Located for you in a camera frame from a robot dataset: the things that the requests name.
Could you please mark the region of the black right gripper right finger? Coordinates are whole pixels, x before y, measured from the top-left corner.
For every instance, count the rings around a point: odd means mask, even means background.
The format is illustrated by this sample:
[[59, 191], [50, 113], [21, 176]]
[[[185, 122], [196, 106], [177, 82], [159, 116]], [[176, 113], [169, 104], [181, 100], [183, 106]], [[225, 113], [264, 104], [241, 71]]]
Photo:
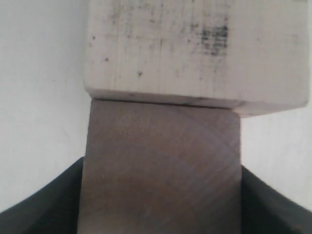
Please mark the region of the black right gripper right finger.
[[312, 234], [312, 213], [242, 167], [243, 234]]

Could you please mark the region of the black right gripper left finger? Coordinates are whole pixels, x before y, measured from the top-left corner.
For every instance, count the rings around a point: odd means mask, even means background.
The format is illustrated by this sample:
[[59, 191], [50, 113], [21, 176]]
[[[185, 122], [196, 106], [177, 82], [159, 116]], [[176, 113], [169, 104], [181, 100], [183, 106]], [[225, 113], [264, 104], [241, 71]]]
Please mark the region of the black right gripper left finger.
[[2, 234], [76, 234], [83, 158], [39, 191], [0, 213]]

